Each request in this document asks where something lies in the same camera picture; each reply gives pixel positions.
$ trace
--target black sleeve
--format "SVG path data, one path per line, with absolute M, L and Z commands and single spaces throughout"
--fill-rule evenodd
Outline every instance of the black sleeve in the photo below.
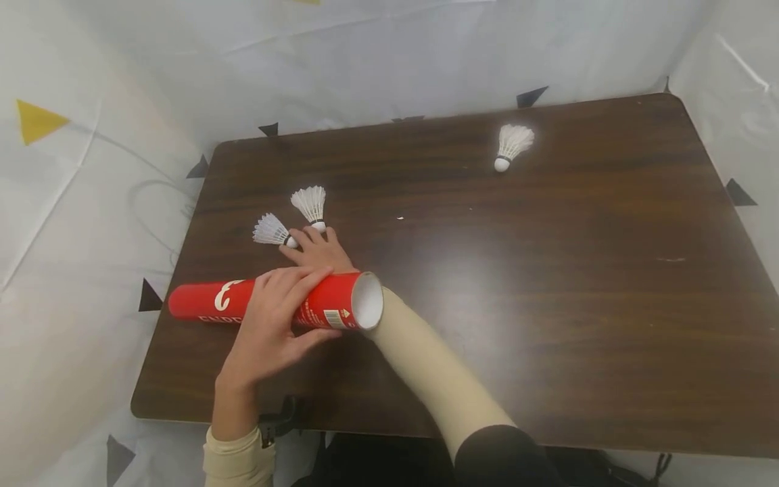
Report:
M 454 458 L 461 487 L 563 487 L 544 450 L 508 425 L 483 428 L 468 436 Z

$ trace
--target cable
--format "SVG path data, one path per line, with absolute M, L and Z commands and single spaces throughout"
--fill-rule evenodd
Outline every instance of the cable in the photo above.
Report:
M 670 453 L 660 453 L 660 456 L 657 457 L 657 465 L 654 467 L 654 477 L 649 481 L 650 487 L 660 487 L 660 477 L 668 470 L 668 465 L 671 464 L 673 457 Z

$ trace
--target red shuttlecock tube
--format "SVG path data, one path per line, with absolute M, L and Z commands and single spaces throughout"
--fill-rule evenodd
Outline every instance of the red shuttlecock tube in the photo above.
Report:
M 241 323 L 254 280 L 183 284 L 167 300 L 174 318 L 206 323 Z M 293 321 L 313 328 L 371 330 L 382 317 L 382 285 L 370 272 L 325 277 L 294 314 Z

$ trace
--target yellow triangle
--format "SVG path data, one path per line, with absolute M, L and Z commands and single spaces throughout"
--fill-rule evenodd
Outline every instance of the yellow triangle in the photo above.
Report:
M 26 146 L 38 139 L 44 138 L 70 122 L 62 115 L 36 107 L 26 101 L 16 100 L 16 105 L 19 107 L 19 120 L 22 122 L 22 139 L 24 139 L 24 145 Z

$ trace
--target barcode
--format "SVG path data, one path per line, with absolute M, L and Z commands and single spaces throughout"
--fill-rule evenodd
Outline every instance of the barcode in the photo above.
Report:
M 346 328 L 337 309 L 325 309 L 325 319 L 333 328 Z

